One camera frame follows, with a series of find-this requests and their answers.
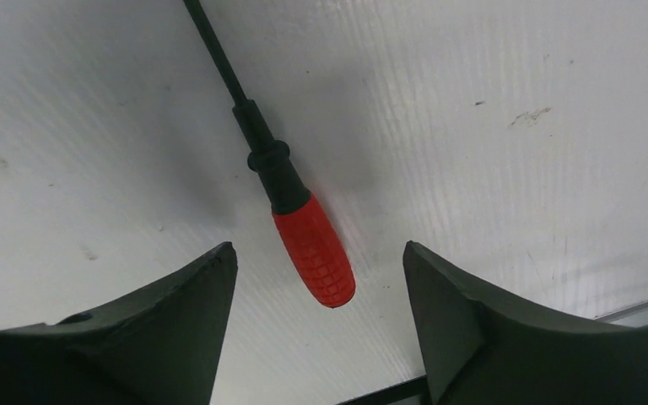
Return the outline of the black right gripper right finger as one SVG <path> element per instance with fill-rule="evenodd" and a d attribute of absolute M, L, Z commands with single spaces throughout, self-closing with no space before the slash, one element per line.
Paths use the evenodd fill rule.
<path fill-rule="evenodd" d="M 433 403 L 648 404 L 648 326 L 539 305 L 413 241 L 402 265 Z"/>

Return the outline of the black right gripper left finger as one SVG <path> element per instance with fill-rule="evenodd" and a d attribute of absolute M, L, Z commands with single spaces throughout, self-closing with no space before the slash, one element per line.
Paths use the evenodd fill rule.
<path fill-rule="evenodd" d="M 54 325 L 0 331 L 0 404 L 207 404 L 238 272 L 224 242 Z"/>

